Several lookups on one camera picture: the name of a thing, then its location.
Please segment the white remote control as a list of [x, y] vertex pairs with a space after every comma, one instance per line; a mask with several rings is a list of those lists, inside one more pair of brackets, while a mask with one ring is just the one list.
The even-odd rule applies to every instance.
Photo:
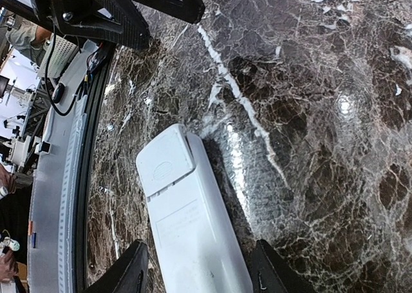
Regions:
[[166, 292], [252, 292], [252, 281], [201, 138], [194, 170], [146, 198]]

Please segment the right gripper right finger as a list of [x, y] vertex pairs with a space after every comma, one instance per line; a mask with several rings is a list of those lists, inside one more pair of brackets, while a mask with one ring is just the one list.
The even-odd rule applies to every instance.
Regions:
[[253, 292], [315, 292], [313, 286], [290, 268], [266, 240], [258, 240], [251, 254]]

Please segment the white battery cover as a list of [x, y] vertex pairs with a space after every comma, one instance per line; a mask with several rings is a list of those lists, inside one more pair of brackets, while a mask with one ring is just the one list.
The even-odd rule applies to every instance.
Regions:
[[196, 165], [185, 127], [173, 124], [158, 134], [139, 152], [136, 167], [147, 197], [191, 173]]

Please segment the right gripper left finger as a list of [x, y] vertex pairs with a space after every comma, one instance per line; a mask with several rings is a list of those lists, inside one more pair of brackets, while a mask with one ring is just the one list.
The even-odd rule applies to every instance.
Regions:
[[148, 263], [149, 253], [146, 243], [135, 240], [105, 274], [84, 292], [145, 292]]

